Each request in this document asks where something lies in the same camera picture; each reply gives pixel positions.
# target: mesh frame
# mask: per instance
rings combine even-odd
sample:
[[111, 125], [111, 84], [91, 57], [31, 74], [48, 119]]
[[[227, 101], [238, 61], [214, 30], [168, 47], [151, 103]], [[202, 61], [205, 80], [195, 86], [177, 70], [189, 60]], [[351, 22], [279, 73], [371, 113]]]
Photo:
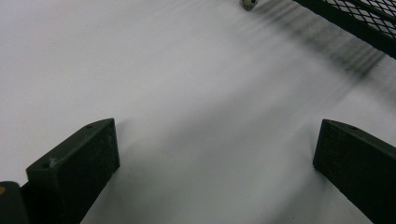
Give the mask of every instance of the mesh frame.
[[396, 59], [395, 0], [294, 0]]

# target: metal mesh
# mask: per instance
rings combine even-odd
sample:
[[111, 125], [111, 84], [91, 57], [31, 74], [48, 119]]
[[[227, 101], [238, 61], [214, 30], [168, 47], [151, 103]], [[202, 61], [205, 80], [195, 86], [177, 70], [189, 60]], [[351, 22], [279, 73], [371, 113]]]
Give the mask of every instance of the metal mesh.
[[396, 40], [396, 3], [393, 0], [322, 0]]

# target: metal grate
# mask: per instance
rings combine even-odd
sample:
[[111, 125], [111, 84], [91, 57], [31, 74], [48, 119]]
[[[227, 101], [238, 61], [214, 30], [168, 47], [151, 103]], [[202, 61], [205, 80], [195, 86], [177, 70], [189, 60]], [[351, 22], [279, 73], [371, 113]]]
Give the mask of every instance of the metal grate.
[[322, 0], [396, 40], [396, 4], [393, 0]]

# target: white floor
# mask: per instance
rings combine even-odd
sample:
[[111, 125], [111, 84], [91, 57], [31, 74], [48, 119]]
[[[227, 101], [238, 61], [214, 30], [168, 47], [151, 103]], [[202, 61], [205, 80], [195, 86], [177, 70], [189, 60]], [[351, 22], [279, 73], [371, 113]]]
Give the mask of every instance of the white floor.
[[291, 0], [0, 2], [0, 180], [115, 118], [82, 223], [371, 223], [312, 166], [322, 119], [396, 146], [396, 62]]

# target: wire mesh grid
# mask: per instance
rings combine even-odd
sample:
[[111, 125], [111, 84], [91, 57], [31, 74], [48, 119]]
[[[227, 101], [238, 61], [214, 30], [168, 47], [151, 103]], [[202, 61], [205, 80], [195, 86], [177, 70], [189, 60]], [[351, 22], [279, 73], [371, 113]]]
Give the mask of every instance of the wire mesh grid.
[[393, 0], [322, 0], [396, 40], [396, 4]]

